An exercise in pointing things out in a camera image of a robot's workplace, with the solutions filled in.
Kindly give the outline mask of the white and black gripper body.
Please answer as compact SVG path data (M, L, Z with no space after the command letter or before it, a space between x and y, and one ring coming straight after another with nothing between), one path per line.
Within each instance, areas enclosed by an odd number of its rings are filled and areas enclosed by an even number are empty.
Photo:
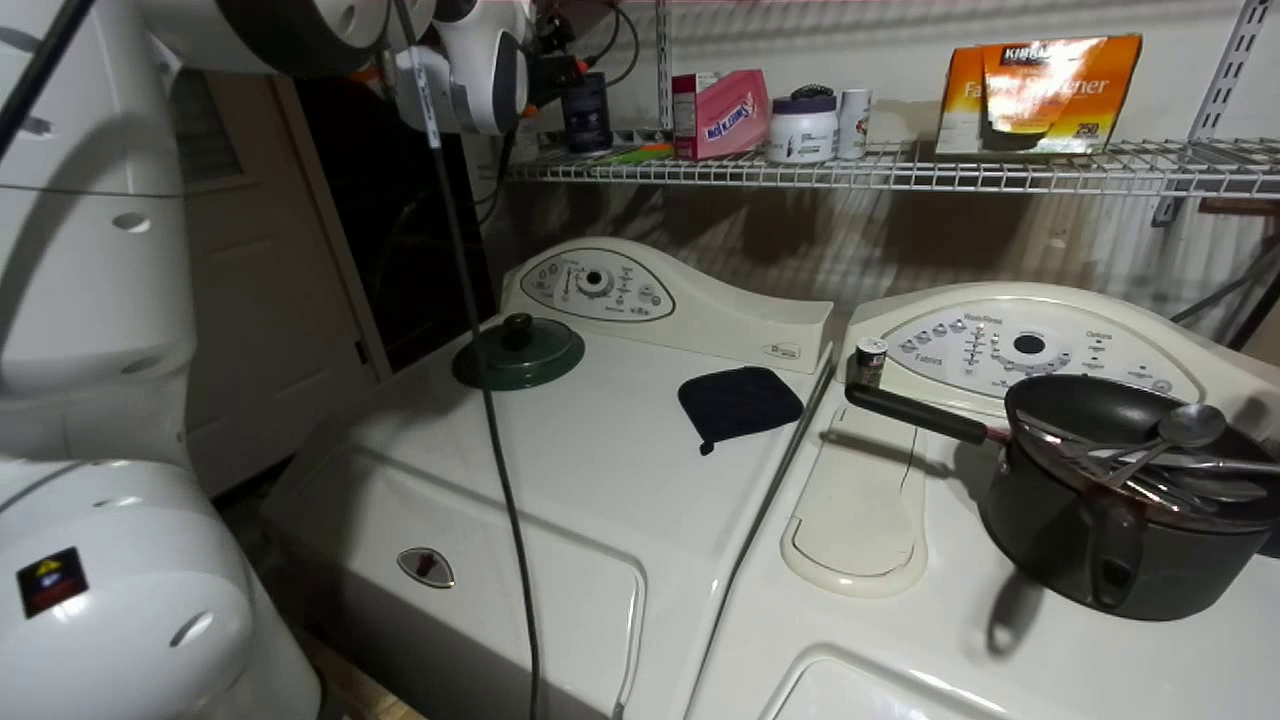
M384 73L424 138L503 138L529 105L534 0L394 0Z

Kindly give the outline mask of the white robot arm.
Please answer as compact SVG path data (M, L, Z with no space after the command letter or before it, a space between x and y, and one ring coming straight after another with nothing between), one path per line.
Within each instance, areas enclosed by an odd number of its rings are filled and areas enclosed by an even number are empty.
M376 68L416 131L503 138L529 105L534 0L131 0L187 68Z

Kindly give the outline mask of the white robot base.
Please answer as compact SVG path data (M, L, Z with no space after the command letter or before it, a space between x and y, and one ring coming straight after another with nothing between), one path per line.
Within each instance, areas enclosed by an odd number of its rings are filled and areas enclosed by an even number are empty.
M187 469L0 464L0 720L322 720L322 680Z

